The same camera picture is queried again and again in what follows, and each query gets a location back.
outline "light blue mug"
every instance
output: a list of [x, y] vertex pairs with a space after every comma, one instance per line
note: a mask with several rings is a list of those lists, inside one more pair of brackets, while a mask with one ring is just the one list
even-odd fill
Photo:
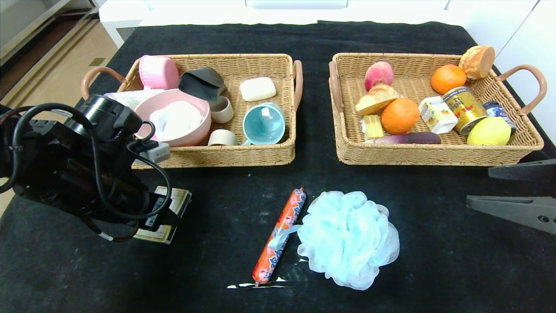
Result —
[[273, 102], [256, 105], [244, 116], [244, 145], [272, 145], [278, 143], [286, 131], [282, 109]]

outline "white plug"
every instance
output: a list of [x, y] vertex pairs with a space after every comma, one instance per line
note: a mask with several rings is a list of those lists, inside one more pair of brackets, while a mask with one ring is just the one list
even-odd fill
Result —
[[[141, 152], [139, 155], [158, 164], [170, 158], [170, 145], [159, 142], [157, 147]], [[145, 164], [137, 159], [135, 159], [135, 162]]]

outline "peach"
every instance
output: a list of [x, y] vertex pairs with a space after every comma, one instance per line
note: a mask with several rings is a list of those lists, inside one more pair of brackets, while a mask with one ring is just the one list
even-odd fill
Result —
[[371, 65], [365, 74], [365, 89], [369, 91], [376, 84], [392, 85], [394, 72], [388, 62], [377, 62]]

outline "white soap bar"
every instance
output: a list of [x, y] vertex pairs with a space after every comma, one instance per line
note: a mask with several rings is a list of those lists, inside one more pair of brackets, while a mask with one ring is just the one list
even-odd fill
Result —
[[240, 84], [240, 91], [245, 101], [257, 101], [276, 95], [276, 87], [270, 77], [246, 80]]

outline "blue can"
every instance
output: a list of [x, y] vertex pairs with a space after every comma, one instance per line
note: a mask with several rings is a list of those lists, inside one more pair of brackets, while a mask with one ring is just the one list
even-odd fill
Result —
[[493, 117], [500, 116], [501, 118], [503, 118], [506, 121], [506, 123], [508, 123], [508, 125], [510, 125], [510, 127], [512, 128], [512, 135], [515, 133], [516, 130], [518, 130], [518, 128], [515, 126], [514, 122], [510, 120], [510, 117], [508, 117], [508, 114], [506, 113], [504, 108], [500, 105], [500, 103], [496, 101], [489, 101], [483, 104], [483, 107], [485, 108], [488, 116], [493, 116]]

